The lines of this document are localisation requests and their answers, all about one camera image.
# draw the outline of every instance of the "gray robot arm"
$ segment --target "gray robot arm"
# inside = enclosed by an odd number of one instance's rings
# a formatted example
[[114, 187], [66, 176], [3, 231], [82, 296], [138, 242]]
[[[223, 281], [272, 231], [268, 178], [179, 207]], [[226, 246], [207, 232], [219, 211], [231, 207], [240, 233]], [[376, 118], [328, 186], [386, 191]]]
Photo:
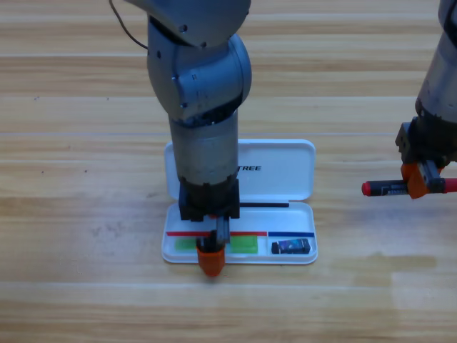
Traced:
[[251, 63], [236, 31], [251, 0], [127, 1], [149, 18], [149, 78], [169, 116], [181, 218], [238, 218], [237, 109]]

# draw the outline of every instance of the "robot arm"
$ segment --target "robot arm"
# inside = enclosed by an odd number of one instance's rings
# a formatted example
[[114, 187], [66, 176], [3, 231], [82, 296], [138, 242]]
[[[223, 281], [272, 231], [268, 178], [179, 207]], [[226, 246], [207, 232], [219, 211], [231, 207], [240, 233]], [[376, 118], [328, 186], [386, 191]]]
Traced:
[[236, 31], [251, 0], [127, 0], [148, 14], [148, 70], [169, 116], [183, 220], [214, 215], [219, 249], [239, 218], [237, 109], [251, 63]]
[[416, 101], [418, 116], [402, 123], [396, 138], [403, 182], [367, 182], [365, 195], [416, 199], [457, 192], [456, 179], [440, 177], [445, 166], [457, 161], [457, 0], [441, 0], [439, 20], [443, 33]]

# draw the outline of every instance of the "open white case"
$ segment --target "open white case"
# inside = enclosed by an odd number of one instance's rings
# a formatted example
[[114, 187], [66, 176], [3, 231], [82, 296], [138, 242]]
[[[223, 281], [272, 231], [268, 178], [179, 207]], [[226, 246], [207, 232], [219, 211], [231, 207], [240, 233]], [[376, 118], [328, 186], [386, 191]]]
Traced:
[[[230, 219], [232, 238], [257, 236], [257, 250], [249, 253], [231, 252], [226, 246], [226, 263], [239, 264], [309, 264], [318, 256], [313, 210], [301, 201], [313, 190], [316, 149], [306, 140], [240, 139], [238, 141], [240, 202], [274, 203], [281, 207], [241, 207], [240, 218]], [[179, 198], [172, 143], [165, 148], [165, 168], [169, 194]], [[172, 263], [198, 263], [196, 249], [183, 241], [216, 228], [216, 220], [182, 221], [178, 204], [169, 207], [162, 256]], [[308, 254], [273, 254], [271, 245], [277, 241], [307, 238]]]

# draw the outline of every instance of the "marker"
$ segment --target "marker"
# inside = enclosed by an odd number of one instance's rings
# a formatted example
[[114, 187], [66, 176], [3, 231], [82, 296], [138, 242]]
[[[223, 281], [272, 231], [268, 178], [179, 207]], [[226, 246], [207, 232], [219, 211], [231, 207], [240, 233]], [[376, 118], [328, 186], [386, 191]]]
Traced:
[[[443, 189], [431, 193], [457, 192], [457, 179], [443, 179]], [[362, 184], [362, 194], [367, 197], [382, 197], [384, 195], [408, 194], [408, 185], [403, 180], [367, 181]]]
[[362, 194], [367, 197], [408, 194], [408, 185], [403, 180], [367, 181], [362, 184]]

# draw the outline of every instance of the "wood grain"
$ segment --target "wood grain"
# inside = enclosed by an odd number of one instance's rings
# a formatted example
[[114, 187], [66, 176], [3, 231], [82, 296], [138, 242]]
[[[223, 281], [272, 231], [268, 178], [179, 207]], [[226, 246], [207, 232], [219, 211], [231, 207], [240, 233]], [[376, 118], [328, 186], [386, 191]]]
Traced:
[[161, 258], [170, 136], [144, 50], [106, 1], [0, 1], [0, 342], [455, 342], [457, 198], [360, 191], [400, 177], [438, 3], [253, 0], [240, 137], [316, 145], [320, 254], [209, 282]]

